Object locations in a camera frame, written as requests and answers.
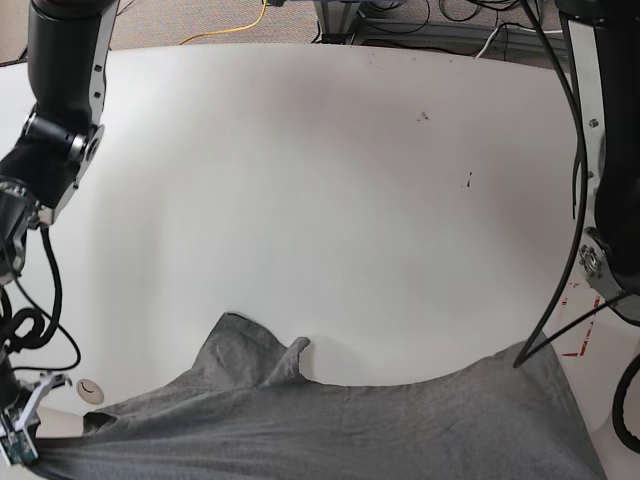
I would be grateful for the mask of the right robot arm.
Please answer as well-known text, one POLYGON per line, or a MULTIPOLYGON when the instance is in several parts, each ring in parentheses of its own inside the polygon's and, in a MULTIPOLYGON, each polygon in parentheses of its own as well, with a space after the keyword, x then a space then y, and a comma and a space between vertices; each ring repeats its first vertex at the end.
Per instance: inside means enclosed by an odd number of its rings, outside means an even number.
POLYGON ((41 399, 67 383, 55 368, 33 384, 16 378, 10 355, 44 347, 59 329, 62 282, 49 229, 67 205, 104 135, 101 116, 116 1, 32 1, 27 72, 35 104, 1 160, 1 283, 17 284, 26 241, 39 231, 54 284, 50 310, 12 311, 1 296, 1 436, 15 441, 36 424, 41 399))

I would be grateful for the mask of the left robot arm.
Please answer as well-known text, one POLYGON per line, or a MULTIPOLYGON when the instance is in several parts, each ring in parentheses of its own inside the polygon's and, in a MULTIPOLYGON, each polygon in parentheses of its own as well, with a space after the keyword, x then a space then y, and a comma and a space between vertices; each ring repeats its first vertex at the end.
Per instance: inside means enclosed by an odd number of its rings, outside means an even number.
POLYGON ((567 70, 528 2, 521 8, 557 74, 575 126, 575 231, 560 280, 515 367, 549 345, 539 337, 575 266, 602 301, 551 340, 603 309, 629 325, 639 324, 639 4, 557 2, 567 70))

